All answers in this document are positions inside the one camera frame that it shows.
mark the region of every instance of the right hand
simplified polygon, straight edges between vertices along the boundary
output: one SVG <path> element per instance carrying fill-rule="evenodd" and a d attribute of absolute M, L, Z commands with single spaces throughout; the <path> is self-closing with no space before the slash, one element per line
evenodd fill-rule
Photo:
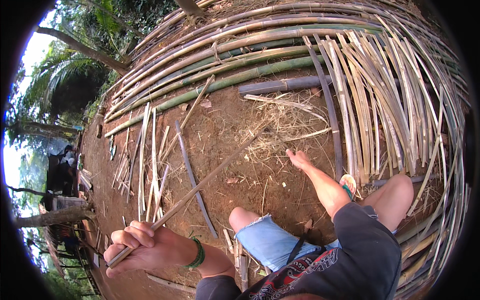
<path fill-rule="evenodd" d="M 305 171 L 306 168 L 313 166 L 310 159 L 303 151 L 297 151 L 296 154 L 293 154 L 292 150 L 287 149 L 287 155 L 290 157 L 292 164 L 300 170 Z"/>
<path fill-rule="evenodd" d="M 125 247 L 133 248 L 135 251 L 115 268 L 107 269 L 109 278 L 129 270 L 155 270 L 176 263 L 175 251 L 172 249 L 179 235 L 165 227 L 160 227 L 154 232 L 150 228 L 152 224 L 132 221 L 124 230 L 112 233 L 113 244 L 103 253 L 106 262 L 111 261 Z"/>

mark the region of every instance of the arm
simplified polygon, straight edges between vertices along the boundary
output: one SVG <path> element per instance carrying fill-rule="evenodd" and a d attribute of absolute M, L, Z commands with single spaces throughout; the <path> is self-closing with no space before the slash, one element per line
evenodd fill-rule
<path fill-rule="evenodd" d="M 114 244 L 105 251 L 105 261 L 109 262 L 126 246 L 134 248 L 135 251 L 114 269 L 108 268 L 108 277 L 113 278 L 129 270 L 155 270 L 174 264 L 188 265 L 194 261 L 198 246 L 193 240 L 165 227 L 153 232 L 151 225 L 152 223 L 132 221 L 125 230 L 112 233 Z M 217 275 L 235 276 L 235 267 L 220 249 L 205 244 L 202 246 L 205 249 L 205 259 L 197 269 L 203 278 Z"/>
<path fill-rule="evenodd" d="M 293 154 L 291 150 L 287 150 L 287 154 L 292 164 L 304 171 L 310 178 L 317 192 L 318 199 L 332 219 L 340 208 L 351 202 L 348 194 L 340 184 L 315 168 L 305 153 L 297 151 L 296 154 Z"/>

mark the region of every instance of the green bracelet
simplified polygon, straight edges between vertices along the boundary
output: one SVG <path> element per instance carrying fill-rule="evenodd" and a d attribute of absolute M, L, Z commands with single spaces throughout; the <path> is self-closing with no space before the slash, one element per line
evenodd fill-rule
<path fill-rule="evenodd" d="M 195 258 L 195 260 L 191 264 L 184 265 L 184 267 L 186 267 L 186 268 L 196 268 L 204 262 L 205 249 L 203 248 L 202 244 L 200 243 L 200 241 L 196 237 L 191 237 L 190 239 L 194 240 L 197 243 L 198 253 L 197 253 L 197 257 Z"/>

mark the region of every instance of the light blue shorts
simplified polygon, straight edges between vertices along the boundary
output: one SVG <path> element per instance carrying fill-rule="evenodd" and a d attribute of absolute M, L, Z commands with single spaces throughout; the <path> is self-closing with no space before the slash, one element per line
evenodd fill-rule
<path fill-rule="evenodd" d="M 275 224 L 270 214 L 257 218 L 240 229 L 235 237 L 251 255 L 273 272 L 287 264 L 288 257 L 299 240 Z M 336 240 L 325 248 L 329 250 L 339 245 Z M 304 242 L 295 259 L 321 248 Z"/>

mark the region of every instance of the dirt ground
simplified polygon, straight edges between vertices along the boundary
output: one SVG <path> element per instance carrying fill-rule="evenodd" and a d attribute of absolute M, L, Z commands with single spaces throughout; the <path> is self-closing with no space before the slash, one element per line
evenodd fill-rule
<path fill-rule="evenodd" d="M 222 73 L 217 79 L 252 67 L 253 66 L 249 66 L 244 69 Z M 276 73 L 266 78 L 250 80 L 242 83 L 242 85 L 315 74 L 316 72 L 313 68 L 291 70 Z M 204 84 L 204 81 L 196 83 L 195 86 L 201 84 Z M 168 97 L 171 98 L 172 96 L 180 95 L 188 90 L 189 87 L 185 87 L 169 94 Z M 335 94 L 333 88 L 331 88 L 331 92 L 333 95 Z M 310 97 L 311 91 L 306 90 L 299 95 L 302 97 Z M 210 100 L 212 107 L 196 107 L 187 126 L 183 130 L 183 138 L 197 183 L 220 165 L 223 159 L 228 158 L 243 141 L 249 138 L 249 133 L 245 132 L 245 129 L 249 128 L 252 124 L 259 123 L 262 116 L 262 111 L 258 109 L 258 103 L 255 104 L 251 100 L 245 101 L 245 99 L 240 97 L 238 86 L 213 92 L 208 95 L 207 99 Z M 164 100 L 157 99 L 153 104 L 156 105 L 162 101 Z M 188 103 L 190 105 L 186 112 L 175 107 L 157 117 L 157 150 L 160 148 L 166 126 L 170 126 L 168 141 L 174 138 L 174 122 L 175 120 L 182 121 L 185 118 L 193 101 Z M 339 126 L 341 127 L 341 135 L 343 135 L 338 102 L 334 100 L 334 103 L 337 118 L 339 119 Z M 320 97 L 311 97 L 310 104 L 320 109 L 318 113 L 327 116 L 323 94 Z M 138 113 L 143 112 L 143 110 L 144 107 L 134 110 L 132 116 L 136 116 Z M 324 128 L 324 123 L 320 120 L 316 119 L 312 121 L 312 116 L 307 113 L 301 113 L 301 115 L 303 116 L 304 122 L 309 122 L 309 124 L 312 125 L 312 130 L 317 131 Z M 128 117 L 128 114 L 125 114 L 111 123 L 104 124 L 103 133 L 125 122 Z M 110 153 L 108 150 L 109 139 L 103 137 L 101 139 L 96 138 L 96 126 L 99 123 L 103 123 L 102 118 L 95 118 L 88 126 L 82 144 L 80 145 L 80 152 L 85 155 L 84 168 L 93 174 L 93 191 L 89 193 L 89 196 L 94 202 L 98 225 L 102 232 L 101 248 L 103 252 L 104 235 L 110 235 L 113 231 L 124 228 L 122 216 L 125 217 L 127 224 L 137 219 L 139 156 L 137 154 L 133 169 L 132 191 L 134 196 L 130 197 L 130 202 L 127 204 L 125 194 L 121 195 L 118 190 L 118 184 L 115 185 L 115 188 L 112 188 L 113 176 L 120 162 L 120 153 L 125 143 L 127 131 L 123 130 L 115 135 L 117 154 L 113 161 L 110 161 Z M 135 142 L 141 125 L 140 122 L 131 127 L 127 148 L 130 157 L 132 157 L 135 149 Z M 272 128 L 276 127 L 275 124 L 264 125 L 271 125 Z M 319 169 L 331 177 L 334 176 L 332 165 L 334 164 L 335 153 L 331 132 L 318 135 L 315 139 L 301 139 L 294 142 L 276 144 L 275 148 L 269 147 L 268 157 L 270 157 L 270 159 L 262 163 L 257 162 L 258 157 L 255 157 L 255 155 L 258 154 L 262 159 L 268 158 L 265 153 L 249 152 L 246 150 L 239 155 L 228 168 L 210 181 L 207 188 L 201 190 L 205 207 L 219 235 L 218 239 L 214 239 L 209 231 L 196 200 L 191 201 L 185 210 L 182 210 L 169 220 L 167 222 L 167 228 L 183 236 L 189 236 L 191 234 L 201 235 L 199 238 L 201 242 L 223 249 L 232 261 L 233 255 L 227 251 L 226 242 L 223 238 L 223 229 L 230 228 L 228 216 L 236 206 L 243 206 L 259 215 L 270 213 L 277 224 L 296 236 L 302 233 L 303 224 L 312 218 L 314 227 L 310 235 L 310 242 L 324 245 L 335 240 L 336 236 L 330 217 L 318 201 L 310 180 L 288 161 L 288 157 L 286 157 L 285 154 L 287 147 L 293 150 L 304 150 Z M 346 168 L 346 150 L 344 144 L 343 147 L 344 168 Z M 151 148 L 152 125 L 150 122 L 145 144 L 146 180 L 144 190 L 146 198 L 148 198 L 150 182 L 152 180 Z M 182 196 L 192 188 L 178 144 L 170 153 L 168 163 L 172 171 L 167 177 L 166 191 L 163 193 L 165 195 L 162 199 L 164 212 L 168 211 L 176 201 L 180 200 Z M 163 167 L 160 168 L 158 172 L 160 176 L 163 175 Z M 388 177 L 389 174 L 388 171 L 386 171 L 383 178 Z M 238 181 L 236 183 L 227 183 L 227 179 L 232 178 L 238 178 Z M 414 184 L 414 187 L 416 194 L 420 183 Z M 372 188 L 364 187 L 360 190 L 360 193 L 365 197 L 372 191 Z M 438 196 L 435 196 L 438 192 L 437 189 L 431 190 L 432 197 L 427 203 L 425 211 L 420 211 L 412 215 L 412 217 L 406 218 L 399 226 L 399 234 L 411 229 L 431 213 L 432 209 L 436 206 L 434 199 L 438 198 Z M 96 230 L 92 223 L 88 226 L 90 230 Z M 230 230 L 229 232 L 230 236 L 233 237 L 232 231 Z M 88 238 L 92 245 L 95 243 L 95 238 L 95 233 L 92 233 Z M 164 287 L 149 280 L 145 274 L 146 272 L 143 270 L 127 272 L 115 279 L 109 279 L 105 275 L 105 262 L 100 261 L 100 264 L 100 268 L 95 268 L 92 272 L 103 297 L 106 299 L 192 299 L 194 297 L 187 292 Z M 261 278 L 261 275 L 256 274 L 255 269 L 257 269 L 257 264 L 251 260 L 249 285 L 254 284 Z M 195 287 L 196 283 L 201 279 L 198 272 L 195 270 L 190 271 L 183 267 L 168 267 L 163 270 L 149 271 L 149 273 L 191 287 Z M 236 281 L 237 284 L 240 285 L 240 277 L 238 274 Z"/>

